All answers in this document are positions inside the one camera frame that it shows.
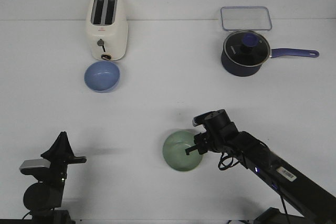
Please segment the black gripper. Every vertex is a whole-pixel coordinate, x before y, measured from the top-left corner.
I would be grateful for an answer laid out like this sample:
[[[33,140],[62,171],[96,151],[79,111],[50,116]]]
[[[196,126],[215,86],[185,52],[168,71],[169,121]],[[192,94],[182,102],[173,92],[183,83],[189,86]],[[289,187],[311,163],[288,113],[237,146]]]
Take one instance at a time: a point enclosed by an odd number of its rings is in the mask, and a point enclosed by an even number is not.
[[[229,141],[235,138],[239,131],[227,115],[224,109],[213,111],[204,119],[204,133],[194,136],[194,144],[185,149],[186,155],[197,151],[199,155],[203,155],[208,151],[214,153],[226,152],[225,148],[229,145]]]
[[[85,156],[74,156],[65,131],[60,132],[50,149],[40,156],[46,169],[42,172],[39,181],[48,184],[64,184],[67,179],[68,163],[83,164],[87,161]]]

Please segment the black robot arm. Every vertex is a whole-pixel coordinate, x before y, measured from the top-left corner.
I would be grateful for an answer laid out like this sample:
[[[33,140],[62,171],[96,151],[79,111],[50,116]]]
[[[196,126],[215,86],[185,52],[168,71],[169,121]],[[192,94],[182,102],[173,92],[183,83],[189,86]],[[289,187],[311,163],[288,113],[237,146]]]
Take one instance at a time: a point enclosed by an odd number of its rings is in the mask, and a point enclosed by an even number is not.
[[[23,161],[19,171],[37,180],[26,189],[23,196],[24,206],[28,210],[38,212],[61,206],[67,168],[73,157],[67,133],[63,131],[40,158]]]
[[[249,216],[273,191],[315,221],[335,214],[335,197],[239,131],[224,110],[178,131],[155,113],[98,117],[81,134],[88,163],[74,180],[79,217],[215,220]]]

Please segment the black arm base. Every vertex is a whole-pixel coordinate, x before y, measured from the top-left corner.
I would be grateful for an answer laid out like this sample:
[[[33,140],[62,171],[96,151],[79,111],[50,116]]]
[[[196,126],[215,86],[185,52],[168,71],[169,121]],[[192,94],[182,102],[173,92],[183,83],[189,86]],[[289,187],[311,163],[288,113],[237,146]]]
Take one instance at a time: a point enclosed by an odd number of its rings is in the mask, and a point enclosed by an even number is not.
[[[75,224],[68,210],[31,211],[32,223],[38,224]]]
[[[294,224],[304,224],[304,223],[335,223],[335,207],[330,209],[325,209],[324,212],[321,212],[318,215],[318,218],[315,219],[315,222],[309,220],[305,217],[295,216],[295,215],[286,215],[281,213],[277,208],[269,208],[260,216],[258,216],[253,223],[257,224],[285,224],[285,223],[294,223]]]

